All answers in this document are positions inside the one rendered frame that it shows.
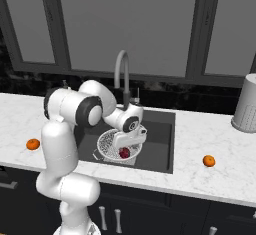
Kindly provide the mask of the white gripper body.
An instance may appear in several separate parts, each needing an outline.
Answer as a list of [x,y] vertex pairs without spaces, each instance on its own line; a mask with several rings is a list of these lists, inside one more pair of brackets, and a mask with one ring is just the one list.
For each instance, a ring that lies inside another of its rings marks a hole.
[[120,148],[141,144],[146,140],[146,134],[140,134],[139,132],[117,132],[113,138],[113,147],[116,150]]

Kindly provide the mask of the red pear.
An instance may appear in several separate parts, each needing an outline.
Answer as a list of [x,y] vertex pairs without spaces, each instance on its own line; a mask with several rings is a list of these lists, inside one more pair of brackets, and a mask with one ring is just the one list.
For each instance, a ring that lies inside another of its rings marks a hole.
[[119,155],[122,159],[126,159],[126,158],[129,158],[130,157],[130,150],[126,147],[124,148],[121,148],[119,150]]

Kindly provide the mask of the white perforated colander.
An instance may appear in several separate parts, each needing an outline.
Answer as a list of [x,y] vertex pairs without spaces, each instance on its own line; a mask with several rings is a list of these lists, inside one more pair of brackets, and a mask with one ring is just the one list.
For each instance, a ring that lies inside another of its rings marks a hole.
[[135,144],[128,146],[130,155],[127,158],[122,158],[119,152],[113,146],[114,135],[118,132],[117,129],[110,129],[105,131],[99,136],[97,140],[97,150],[98,152],[107,160],[125,162],[132,160],[137,157],[137,155],[142,150],[142,144]]

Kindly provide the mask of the dark sink basin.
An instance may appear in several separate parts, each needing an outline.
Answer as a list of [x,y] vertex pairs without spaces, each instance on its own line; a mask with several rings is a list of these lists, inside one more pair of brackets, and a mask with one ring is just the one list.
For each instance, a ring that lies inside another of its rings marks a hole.
[[97,140],[110,126],[100,121],[91,129],[74,128],[75,141],[81,161],[95,162],[133,169],[173,173],[175,118],[172,112],[145,110],[142,125],[148,130],[139,155],[132,161],[112,162],[97,150]]

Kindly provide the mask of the grey arched sink faucet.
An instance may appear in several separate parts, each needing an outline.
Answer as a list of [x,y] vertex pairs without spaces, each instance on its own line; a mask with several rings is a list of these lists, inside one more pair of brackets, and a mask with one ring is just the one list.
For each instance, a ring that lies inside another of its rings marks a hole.
[[123,104],[124,109],[128,108],[130,100],[130,87],[129,87],[129,57],[125,50],[121,50],[117,56],[114,71],[114,87],[120,88],[120,70],[124,66],[124,90],[123,90]]

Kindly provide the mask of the small orange tangerine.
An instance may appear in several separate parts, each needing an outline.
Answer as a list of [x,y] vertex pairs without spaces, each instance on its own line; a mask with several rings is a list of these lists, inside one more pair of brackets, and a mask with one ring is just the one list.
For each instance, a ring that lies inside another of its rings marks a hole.
[[215,158],[211,155],[205,155],[203,157],[203,164],[207,167],[213,167],[216,164]]

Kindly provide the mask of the orange fruit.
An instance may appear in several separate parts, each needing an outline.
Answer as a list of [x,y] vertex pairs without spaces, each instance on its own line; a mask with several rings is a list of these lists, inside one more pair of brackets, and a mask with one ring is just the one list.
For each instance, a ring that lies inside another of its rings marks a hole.
[[29,150],[36,150],[40,147],[40,141],[38,139],[30,139],[27,141],[26,147]]

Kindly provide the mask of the white perforated cylinder container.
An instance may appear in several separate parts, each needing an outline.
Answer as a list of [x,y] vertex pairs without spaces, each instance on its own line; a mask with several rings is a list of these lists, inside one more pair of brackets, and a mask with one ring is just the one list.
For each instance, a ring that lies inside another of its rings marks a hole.
[[231,124],[244,133],[256,133],[256,73],[245,76]]

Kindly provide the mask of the dark drawer front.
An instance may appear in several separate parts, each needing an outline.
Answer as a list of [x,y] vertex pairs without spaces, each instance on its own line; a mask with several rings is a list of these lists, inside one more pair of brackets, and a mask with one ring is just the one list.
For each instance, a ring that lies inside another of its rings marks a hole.
[[16,181],[15,190],[0,188],[0,233],[47,235],[44,207],[35,189],[36,176],[20,169],[0,166],[0,182]]

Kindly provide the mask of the dark grey window frame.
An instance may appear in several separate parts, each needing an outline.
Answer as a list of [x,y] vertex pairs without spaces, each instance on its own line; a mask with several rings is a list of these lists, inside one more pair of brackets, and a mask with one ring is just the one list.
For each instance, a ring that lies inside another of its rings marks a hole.
[[218,0],[0,0],[17,71],[111,78],[126,51],[134,80],[239,88],[206,70]]

